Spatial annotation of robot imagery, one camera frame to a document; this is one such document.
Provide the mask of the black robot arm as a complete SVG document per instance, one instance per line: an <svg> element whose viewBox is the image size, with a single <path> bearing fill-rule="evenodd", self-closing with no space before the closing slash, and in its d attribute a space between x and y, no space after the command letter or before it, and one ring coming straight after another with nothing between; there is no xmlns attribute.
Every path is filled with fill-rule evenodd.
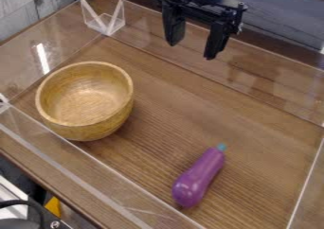
<svg viewBox="0 0 324 229"><path fill-rule="evenodd" d="M165 39L176 46L185 37L186 20L211 27L204 58L213 60L232 34L240 34L248 5L239 0L161 0Z"/></svg>

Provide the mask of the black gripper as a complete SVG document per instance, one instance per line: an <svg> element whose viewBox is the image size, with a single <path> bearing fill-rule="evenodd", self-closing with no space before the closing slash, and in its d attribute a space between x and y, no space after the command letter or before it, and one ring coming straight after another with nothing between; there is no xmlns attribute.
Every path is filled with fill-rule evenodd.
<svg viewBox="0 0 324 229"><path fill-rule="evenodd" d="M204 58L213 60L227 46L231 32L243 30L247 3L240 0L161 0L161 6L165 38L170 46L184 39L188 18L212 25Z"/></svg>

